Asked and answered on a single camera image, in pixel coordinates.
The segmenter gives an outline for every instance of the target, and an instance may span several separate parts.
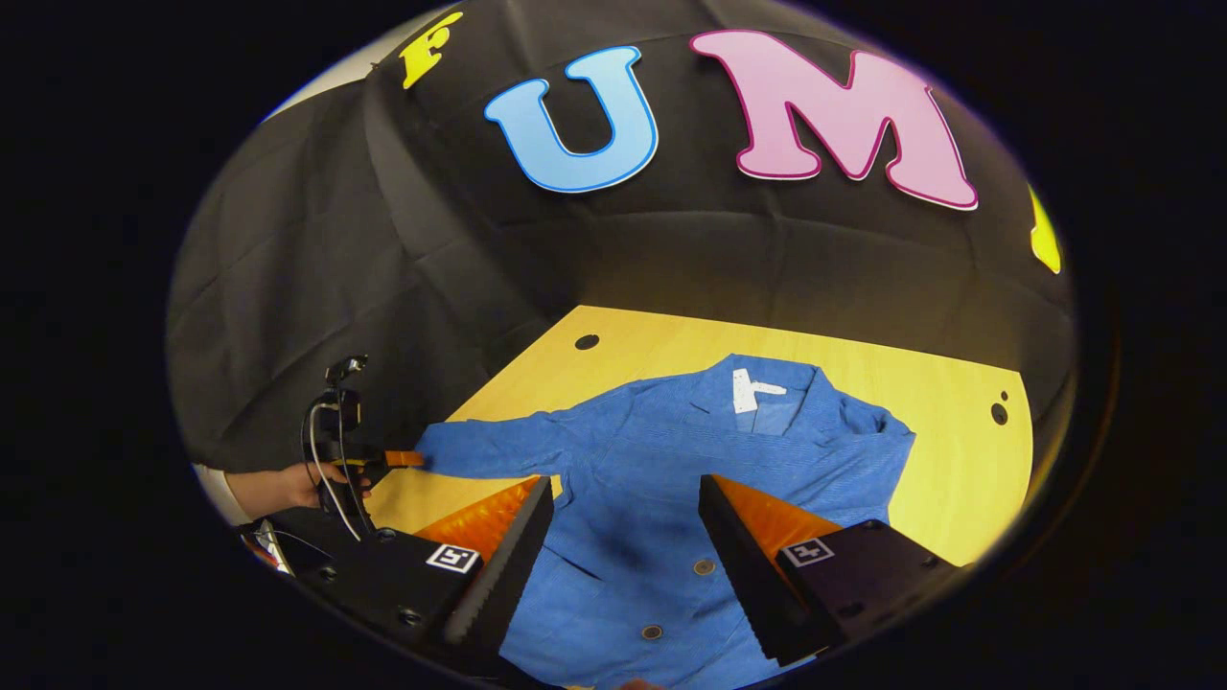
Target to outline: yellow table surface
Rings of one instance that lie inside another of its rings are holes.
[[[600,343],[578,350],[575,340],[588,334]],[[632,381],[706,370],[730,354],[816,365],[836,389],[886,408],[914,431],[888,508],[891,524],[951,564],[978,559],[1022,506],[1032,436],[1017,372],[805,333],[582,306],[448,421],[564,410]],[[993,420],[994,403],[1006,408],[1005,425]],[[523,479],[395,470],[366,505],[375,524],[416,532]],[[557,475],[553,490],[557,497]]]

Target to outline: jacket sleeve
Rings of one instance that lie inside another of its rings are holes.
[[[205,490],[205,495],[209,496],[209,500],[217,507],[217,511],[222,513],[222,517],[226,518],[226,522],[231,527],[252,522],[252,518],[243,512],[243,507],[234,498],[234,494],[226,481],[226,473],[195,463],[191,464],[191,469],[196,471],[196,479],[200,480],[200,486]]]
[[[555,474],[604,451],[629,415],[633,393],[617,388],[569,410],[509,421],[458,421],[426,428],[417,452],[423,469],[492,479]]]

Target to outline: letter m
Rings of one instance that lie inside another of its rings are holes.
[[[801,146],[799,114],[844,174],[860,180],[892,124],[898,156],[886,178],[902,192],[960,210],[978,205],[946,118],[920,77],[877,55],[854,50],[844,86],[782,41],[758,31],[713,31],[691,49],[719,60],[741,98],[750,146],[737,167],[766,179],[806,179],[820,158]]]

